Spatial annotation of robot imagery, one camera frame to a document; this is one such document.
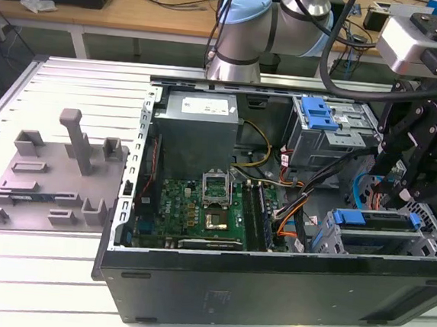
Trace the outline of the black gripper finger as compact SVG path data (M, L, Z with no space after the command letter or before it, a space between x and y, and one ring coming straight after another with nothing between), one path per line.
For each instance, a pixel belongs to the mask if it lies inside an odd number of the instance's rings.
M409 109L403 118L389 124L378 147L378 155L370 170L371 175L386 176L392 167L402 159L402 154L413 149L403 179L415 181L419 174L418 166L423 154L423 131L419 122L425 118L426 107L417 106Z
M437 159L427 146L416 147L400 181L387 192L384 207L402 208L407 203L437 204Z

